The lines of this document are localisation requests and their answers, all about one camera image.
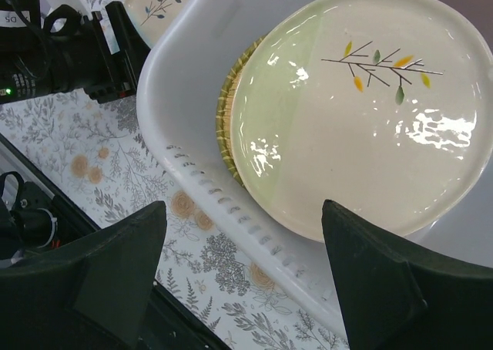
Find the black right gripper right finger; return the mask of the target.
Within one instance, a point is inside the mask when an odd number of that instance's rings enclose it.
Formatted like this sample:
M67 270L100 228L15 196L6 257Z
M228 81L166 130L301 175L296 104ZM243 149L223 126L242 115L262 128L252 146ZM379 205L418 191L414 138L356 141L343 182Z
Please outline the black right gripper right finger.
M490 349L492 269L439 254L333 200L321 218L352 349Z

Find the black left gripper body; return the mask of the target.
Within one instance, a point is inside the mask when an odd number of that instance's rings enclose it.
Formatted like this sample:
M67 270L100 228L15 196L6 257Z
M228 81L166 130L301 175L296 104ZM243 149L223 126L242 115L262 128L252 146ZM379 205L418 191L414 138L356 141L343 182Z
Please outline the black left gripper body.
M101 20L100 12L61 5L45 18L33 49L2 52L2 103L77 89L98 103L135 95L139 53L111 52Z

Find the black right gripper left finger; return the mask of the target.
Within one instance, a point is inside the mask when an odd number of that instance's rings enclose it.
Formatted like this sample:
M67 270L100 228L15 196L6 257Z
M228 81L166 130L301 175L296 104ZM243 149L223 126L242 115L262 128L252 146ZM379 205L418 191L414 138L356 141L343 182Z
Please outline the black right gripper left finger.
M3 349L134 349L166 235L155 201L1 271Z

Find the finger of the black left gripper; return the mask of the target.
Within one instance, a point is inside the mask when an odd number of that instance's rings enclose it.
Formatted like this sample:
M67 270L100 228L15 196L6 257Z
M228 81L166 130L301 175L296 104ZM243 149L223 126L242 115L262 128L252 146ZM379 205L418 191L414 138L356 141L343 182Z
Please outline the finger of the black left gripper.
M149 53L150 48L132 23L122 2L110 2L106 6L106 13L119 51Z

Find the white plastic bin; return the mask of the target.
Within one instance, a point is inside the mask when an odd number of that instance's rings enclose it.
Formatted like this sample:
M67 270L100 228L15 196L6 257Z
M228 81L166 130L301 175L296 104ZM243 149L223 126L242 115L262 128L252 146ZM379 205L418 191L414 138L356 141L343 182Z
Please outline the white plastic bin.
M236 60L258 38L316 0L190 0L153 46L137 114L152 155L216 226L320 323L344 333L322 241L274 220L228 171L216 106ZM438 0L464 16L492 51L492 0ZM434 223L405 235L473 264L492 264L492 152L476 184Z

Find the gold rimmed plate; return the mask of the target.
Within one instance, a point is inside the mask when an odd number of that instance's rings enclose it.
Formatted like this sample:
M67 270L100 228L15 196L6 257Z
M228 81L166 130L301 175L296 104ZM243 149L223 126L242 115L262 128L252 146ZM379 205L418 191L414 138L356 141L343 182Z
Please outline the gold rimmed plate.
M240 81L243 67L246 65L252 54L258 48L260 43L265 39L265 37L266 36L263 35L254 43L252 43L230 68L222 84L216 106L216 141L219 145L220 156L222 157L223 162L226 164L226 167L232 175L233 179L241 187L244 187L243 181L236 168L231 148L231 109L233 105L233 98L235 96L236 88Z

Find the cream large plate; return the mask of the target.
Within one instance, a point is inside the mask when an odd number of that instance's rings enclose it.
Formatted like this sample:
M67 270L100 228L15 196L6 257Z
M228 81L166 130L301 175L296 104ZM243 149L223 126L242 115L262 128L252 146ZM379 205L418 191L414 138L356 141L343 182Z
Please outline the cream large plate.
M334 200L405 236L476 184L492 152L492 52L438 0L316 0L240 73L233 160L250 196L322 241Z

